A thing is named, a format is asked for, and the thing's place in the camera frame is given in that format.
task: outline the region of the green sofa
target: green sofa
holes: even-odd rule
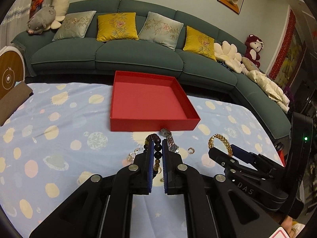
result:
[[[24,31],[12,41],[24,51],[25,64],[32,76],[41,74],[108,74],[116,70],[174,76],[182,84],[229,94],[248,108],[272,139],[289,134],[291,124],[280,107],[243,74],[235,74],[202,55],[185,52],[186,26],[189,25],[215,42],[228,41],[244,54],[246,46],[223,30],[181,11],[136,0],[84,0],[69,5],[68,13],[97,11],[85,38],[52,42],[56,31],[29,36]],[[149,11],[184,23],[176,50],[143,40],[96,41],[98,15],[136,12],[139,33]]]

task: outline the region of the bed sheet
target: bed sheet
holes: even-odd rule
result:
[[[0,127],[0,204],[23,238],[92,174],[110,176],[128,165],[127,155],[152,133],[110,131],[112,86],[29,86],[34,95]],[[204,175],[223,173],[207,154],[208,139],[219,133],[231,144],[282,164],[249,110],[204,98],[189,99],[201,121],[193,131],[172,132],[184,163]],[[215,140],[215,146],[226,152],[220,141]],[[188,154],[188,148],[195,153]],[[134,196],[131,237],[187,237],[183,196],[165,195],[162,177],[161,173],[154,178],[150,195]]]

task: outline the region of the gray pig plush toy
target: gray pig plush toy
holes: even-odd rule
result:
[[[44,7],[30,18],[26,31],[31,35],[42,34],[43,31],[51,28],[51,23],[55,20],[55,17],[55,9],[52,7]]]

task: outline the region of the jewelry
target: jewelry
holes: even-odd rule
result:
[[[175,144],[172,133],[167,129],[161,129],[161,133],[167,139],[169,151],[178,153],[179,147]]]
[[[127,157],[126,160],[130,163],[133,163],[135,156],[137,155],[138,151],[140,150],[141,146],[139,146],[138,148],[136,148],[134,150],[134,152],[131,152]]]
[[[151,134],[148,135],[145,139],[145,144],[144,144],[144,152],[147,151],[148,147],[149,147],[149,141],[152,140],[154,141],[154,150],[156,151],[154,153],[154,157],[155,157],[155,164],[153,167],[153,178],[159,173],[159,169],[160,169],[160,173],[162,172],[162,169],[160,168],[159,164],[160,164],[160,159],[162,158],[162,153],[160,152],[162,150],[162,145],[161,145],[161,138],[157,135],[157,134]]]
[[[188,152],[188,154],[194,154],[195,153],[195,150],[193,149],[193,148],[189,148],[188,150],[187,150],[187,152]]]
[[[214,147],[214,138],[219,139],[226,146],[229,157],[232,157],[233,153],[232,153],[232,148],[230,146],[230,143],[227,141],[227,139],[225,137],[223,137],[220,134],[215,134],[209,139],[208,147],[210,149]]]

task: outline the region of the gold chain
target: gold chain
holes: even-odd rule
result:
[[[208,147],[210,149],[214,147],[214,138],[219,139],[226,146],[228,155],[232,157],[232,148],[230,146],[230,143],[227,141],[225,137],[223,137],[223,135],[220,135],[220,134],[213,135],[208,141]]]

